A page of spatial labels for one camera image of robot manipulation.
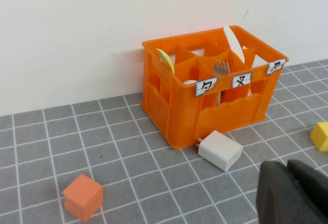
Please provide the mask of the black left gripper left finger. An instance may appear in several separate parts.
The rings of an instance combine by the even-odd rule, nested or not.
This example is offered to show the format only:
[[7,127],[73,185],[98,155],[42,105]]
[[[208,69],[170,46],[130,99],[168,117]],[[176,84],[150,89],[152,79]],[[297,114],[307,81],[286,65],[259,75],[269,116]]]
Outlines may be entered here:
[[287,164],[261,163],[256,195],[259,223],[320,223],[305,204]]

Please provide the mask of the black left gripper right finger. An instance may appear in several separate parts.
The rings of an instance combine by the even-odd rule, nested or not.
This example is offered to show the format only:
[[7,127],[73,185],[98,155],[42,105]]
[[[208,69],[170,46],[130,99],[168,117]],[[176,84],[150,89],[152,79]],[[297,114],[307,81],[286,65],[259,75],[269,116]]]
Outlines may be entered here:
[[314,212],[320,223],[327,223],[327,176],[296,159],[288,161],[287,169],[305,205]]

